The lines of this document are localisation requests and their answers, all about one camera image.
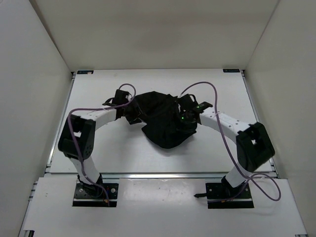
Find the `black pleated skirt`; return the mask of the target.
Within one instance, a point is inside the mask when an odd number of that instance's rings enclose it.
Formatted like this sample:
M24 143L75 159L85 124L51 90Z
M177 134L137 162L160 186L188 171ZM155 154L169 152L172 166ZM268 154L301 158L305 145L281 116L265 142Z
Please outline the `black pleated skirt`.
M139 118L146 125L142 127L145 136L163 149L179 146L195 131L179 130L179 109L177 96L163 94L156 91L137 95L141 114Z

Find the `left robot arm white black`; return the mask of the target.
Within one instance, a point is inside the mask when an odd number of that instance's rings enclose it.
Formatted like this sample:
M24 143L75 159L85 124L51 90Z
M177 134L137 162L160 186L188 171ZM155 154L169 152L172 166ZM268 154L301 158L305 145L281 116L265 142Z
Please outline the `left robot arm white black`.
M82 188L97 197L105 191L102 176L91 157L96 131L121 117L137 119L138 104L135 100L110 103L99 108L76 108L70 111L58 142L58 150L67 157L78 172Z

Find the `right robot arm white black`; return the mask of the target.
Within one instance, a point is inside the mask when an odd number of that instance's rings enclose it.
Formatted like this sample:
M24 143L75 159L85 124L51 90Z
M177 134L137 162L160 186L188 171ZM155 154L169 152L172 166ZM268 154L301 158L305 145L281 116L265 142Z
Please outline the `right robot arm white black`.
M178 104L181 121L197 122L218 131L226 147L227 138L235 143L237 160L232 159L234 168L222 179L221 191L224 196L234 197L239 192L239 186L275 155L263 124L240 121L220 112L215 104L197 103L188 94L179 98Z

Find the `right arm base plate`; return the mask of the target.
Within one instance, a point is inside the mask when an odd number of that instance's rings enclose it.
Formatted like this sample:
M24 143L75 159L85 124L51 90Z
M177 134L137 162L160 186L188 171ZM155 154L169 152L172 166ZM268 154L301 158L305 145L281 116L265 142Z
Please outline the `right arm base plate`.
M207 198L208 209L249 209L254 203L249 184L229 190L222 183L206 183L206 191L195 198Z

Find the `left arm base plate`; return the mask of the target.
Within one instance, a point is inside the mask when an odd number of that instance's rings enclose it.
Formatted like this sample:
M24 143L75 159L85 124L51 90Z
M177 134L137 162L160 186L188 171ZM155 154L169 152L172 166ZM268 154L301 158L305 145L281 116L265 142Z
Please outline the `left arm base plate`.
M89 188L88 185L77 181L74 191L74 207L116 207L119 191L119 183L103 183L107 191L108 199L101 188Z

